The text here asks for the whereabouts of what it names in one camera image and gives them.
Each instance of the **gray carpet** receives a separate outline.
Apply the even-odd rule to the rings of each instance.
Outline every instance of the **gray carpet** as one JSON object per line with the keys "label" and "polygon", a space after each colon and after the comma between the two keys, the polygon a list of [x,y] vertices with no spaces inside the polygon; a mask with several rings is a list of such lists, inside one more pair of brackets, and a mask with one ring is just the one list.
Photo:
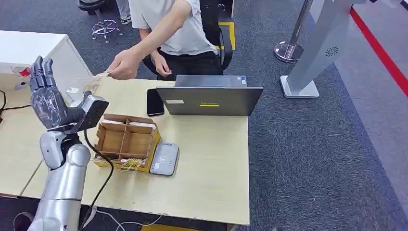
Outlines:
{"label": "gray carpet", "polygon": [[[298,0],[235,2],[237,51],[226,73],[247,75],[249,85],[265,88],[249,122],[251,226],[239,229],[406,231],[407,218],[335,66],[316,79],[320,98],[283,97],[278,77],[293,66],[278,61],[273,46],[289,38],[300,4]],[[136,43],[138,35],[128,26],[126,36],[113,38],[110,44],[93,41],[93,22],[72,0],[0,2],[0,29],[67,33],[96,74],[105,70],[116,53]],[[312,28],[309,18],[302,41]],[[141,66],[139,77],[153,75]],[[0,230],[10,230],[17,212],[36,206],[32,200],[0,201]],[[126,211],[115,211],[115,216],[120,220],[155,218]],[[108,218],[97,215],[96,219],[90,230],[112,230]],[[180,223],[191,225],[188,220]],[[192,226],[221,229],[217,224]]]}

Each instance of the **robotic arm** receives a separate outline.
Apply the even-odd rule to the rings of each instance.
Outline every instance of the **robotic arm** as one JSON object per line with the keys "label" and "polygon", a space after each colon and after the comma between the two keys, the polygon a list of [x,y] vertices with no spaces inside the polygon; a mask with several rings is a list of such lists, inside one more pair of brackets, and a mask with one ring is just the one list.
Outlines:
{"label": "robotic arm", "polygon": [[85,92],[77,107],[68,107],[56,87],[52,59],[37,58],[31,67],[31,105],[48,129],[40,149],[49,168],[44,192],[29,231],[77,231],[89,149],[78,132],[95,127],[108,102]]}

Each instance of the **sneaker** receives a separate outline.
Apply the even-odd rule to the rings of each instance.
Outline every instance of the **sneaker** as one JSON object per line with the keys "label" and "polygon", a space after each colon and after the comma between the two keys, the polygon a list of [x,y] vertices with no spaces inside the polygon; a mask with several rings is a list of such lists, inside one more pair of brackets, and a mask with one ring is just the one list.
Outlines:
{"label": "sneaker", "polygon": [[130,22],[132,21],[132,19],[130,18],[130,14],[128,14],[126,17],[124,17],[124,18],[120,18],[120,22],[123,24],[123,25],[126,25],[126,24],[129,24]]}

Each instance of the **black cable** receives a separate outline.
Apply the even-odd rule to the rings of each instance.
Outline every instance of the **black cable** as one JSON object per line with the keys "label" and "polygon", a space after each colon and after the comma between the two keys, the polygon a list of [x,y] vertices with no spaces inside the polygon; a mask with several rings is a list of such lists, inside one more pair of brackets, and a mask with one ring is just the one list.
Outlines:
{"label": "black cable", "polygon": [[31,107],[31,105],[28,104],[28,105],[24,105],[24,106],[21,106],[21,107],[8,107],[8,108],[4,108],[3,111],[12,110],[12,109],[22,109],[22,108],[26,108],[26,107]]}
{"label": "black cable", "polygon": [[5,108],[5,107],[6,107],[6,102],[7,102],[6,93],[5,93],[4,91],[2,91],[2,90],[0,90],[0,92],[3,93],[3,98],[4,98],[3,106],[1,106],[1,108],[0,108],[0,116],[1,116],[1,113],[2,113],[3,111],[6,111],[6,110],[22,109],[22,108],[26,108],[26,107],[30,107],[30,106],[31,106],[31,105],[24,105],[24,106],[21,106],[21,107],[9,107],[9,108]]}
{"label": "black cable", "polygon": [[87,210],[87,213],[85,214],[84,219],[82,220],[82,224],[81,224],[81,227],[80,227],[79,231],[82,231],[82,229],[84,228],[85,222],[87,222],[88,216],[91,213],[92,208],[95,205],[95,202],[99,197],[99,194],[101,194],[102,190],[105,188],[105,185],[108,183],[109,179],[111,178],[111,176],[112,176],[112,174],[114,172],[114,165],[113,165],[112,161],[110,159],[106,158],[104,155],[101,154],[101,152],[99,152],[98,150],[96,150],[92,146],[92,144],[88,140],[88,135],[87,135],[86,130],[84,130],[84,136],[85,136],[85,141],[88,144],[89,148],[91,148],[94,152],[96,152],[96,154],[98,154],[98,156],[102,157],[102,159],[106,160],[111,165],[111,172],[109,173],[109,176],[108,176],[108,178],[106,178],[105,183],[103,183],[101,189],[99,189],[98,193],[96,194],[95,198],[93,199],[92,204],[90,204],[90,206],[89,206],[89,208]]}

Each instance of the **cardboard organizer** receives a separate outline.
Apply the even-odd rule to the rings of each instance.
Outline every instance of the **cardboard organizer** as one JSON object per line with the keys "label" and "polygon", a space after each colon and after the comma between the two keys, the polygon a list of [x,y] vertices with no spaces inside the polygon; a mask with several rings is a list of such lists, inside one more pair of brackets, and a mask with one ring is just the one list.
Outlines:
{"label": "cardboard organizer", "polygon": [[[99,124],[96,134],[99,140],[95,145],[96,150],[108,157],[115,168],[121,168],[128,159],[141,159],[141,165],[137,170],[149,172],[154,151],[160,141],[159,129],[153,120],[114,114],[105,114],[104,119],[111,122],[102,121]],[[155,129],[140,126],[140,123],[150,124],[152,127],[154,125]],[[100,167],[109,165],[97,154],[93,162]]]}

